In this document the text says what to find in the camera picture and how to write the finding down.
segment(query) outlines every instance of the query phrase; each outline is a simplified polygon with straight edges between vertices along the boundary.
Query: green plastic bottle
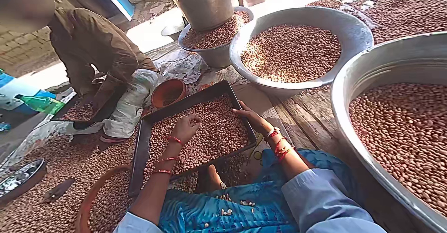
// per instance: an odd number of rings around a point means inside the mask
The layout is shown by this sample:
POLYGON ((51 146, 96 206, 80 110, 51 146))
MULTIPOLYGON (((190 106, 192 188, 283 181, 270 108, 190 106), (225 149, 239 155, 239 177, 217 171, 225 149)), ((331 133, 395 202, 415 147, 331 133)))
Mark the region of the green plastic bottle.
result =
POLYGON ((65 105, 65 103, 50 97, 28 97, 17 94, 15 98, 23 101, 31 109, 49 115, 56 114, 65 105))

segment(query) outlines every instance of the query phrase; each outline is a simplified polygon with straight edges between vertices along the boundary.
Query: woman's left hand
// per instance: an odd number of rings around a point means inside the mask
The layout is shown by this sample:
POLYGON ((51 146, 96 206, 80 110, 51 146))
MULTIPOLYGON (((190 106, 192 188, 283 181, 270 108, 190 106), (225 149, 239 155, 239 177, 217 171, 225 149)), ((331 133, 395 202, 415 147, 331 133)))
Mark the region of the woman's left hand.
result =
POLYGON ((183 117, 175 124, 172 136, 186 144, 202 125, 202 120, 197 115, 183 117))

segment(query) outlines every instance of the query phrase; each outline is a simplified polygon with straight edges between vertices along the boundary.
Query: orange plastic bowl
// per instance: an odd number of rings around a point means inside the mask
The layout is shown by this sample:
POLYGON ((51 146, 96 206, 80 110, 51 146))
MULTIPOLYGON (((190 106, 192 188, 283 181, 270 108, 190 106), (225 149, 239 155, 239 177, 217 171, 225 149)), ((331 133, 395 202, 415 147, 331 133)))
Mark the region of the orange plastic bowl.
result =
POLYGON ((170 79, 163 83, 161 83, 157 88, 155 88, 152 93, 151 102, 152 105, 156 108, 162 108, 171 104, 174 104, 186 97, 186 85, 180 79, 170 79), (166 104, 166 101, 171 101, 172 95, 178 95, 178 97, 166 104))

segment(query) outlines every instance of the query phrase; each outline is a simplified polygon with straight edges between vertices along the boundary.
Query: aluminum basin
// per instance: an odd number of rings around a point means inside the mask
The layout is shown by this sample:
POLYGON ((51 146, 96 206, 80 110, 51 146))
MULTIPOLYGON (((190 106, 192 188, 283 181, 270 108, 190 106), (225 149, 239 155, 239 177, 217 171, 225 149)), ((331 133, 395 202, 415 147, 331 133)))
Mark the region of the aluminum basin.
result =
POLYGON ((357 53, 374 45, 371 30, 360 19, 343 11, 326 7, 299 7, 276 11, 245 25, 233 38, 230 45, 230 59, 234 68, 244 78, 256 83, 268 93, 291 96, 302 90, 332 83, 342 66, 357 53), (280 83, 265 80, 254 75, 242 64, 240 54, 250 39, 263 30, 280 24, 304 24, 330 30, 337 35, 342 53, 335 66, 324 76, 301 83, 280 83))
POLYGON ((364 147, 351 125, 349 103, 361 93, 384 84, 447 85, 447 32, 405 37, 356 55, 340 70, 332 85, 332 110, 350 145, 376 180, 412 214, 436 232, 447 232, 447 219, 401 185, 364 147))
MULTIPOLYGON (((235 11, 246 11, 249 13, 249 21, 253 20, 253 12, 246 7, 234 7, 235 11)), ((191 29, 191 25, 188 24, 180 33, 178 37, 178 44, 186 51, 198 52, 200 56, 204 59, 207 65, 213 68, 224 68, 231 65, 230 57, 229 57, 229 48, 230 42, 228 41, 225 44, 219 45, 217 47, 208 48, 208 49, 193 49, 185 46, 183 44, 183 38, 186 36, 188 31, 191 29)))

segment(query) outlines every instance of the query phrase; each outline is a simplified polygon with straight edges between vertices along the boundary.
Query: woman's hand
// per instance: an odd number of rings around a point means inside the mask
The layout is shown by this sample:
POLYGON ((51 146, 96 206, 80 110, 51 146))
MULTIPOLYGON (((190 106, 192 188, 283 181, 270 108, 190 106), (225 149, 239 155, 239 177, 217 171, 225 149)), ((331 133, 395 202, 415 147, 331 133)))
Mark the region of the woman's hand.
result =
POLYGON ((189 115, 177 121, 171 135, 185 144, 194 136, 201 125, 202 120, 197 115, 189 115))
POLYGON ((250 124, 252 125, 253 129, 261 133, 264 136, 267 136, 268 133, 273 129, 273 126, 266 121, 263 117, 259 116, 257 113, 255 113, 253 110, 251 110, 245 103, 239 100, 239 104, 242 107, 241 110, 233 109, 233 112, 244 116, 249 119, 250 124))

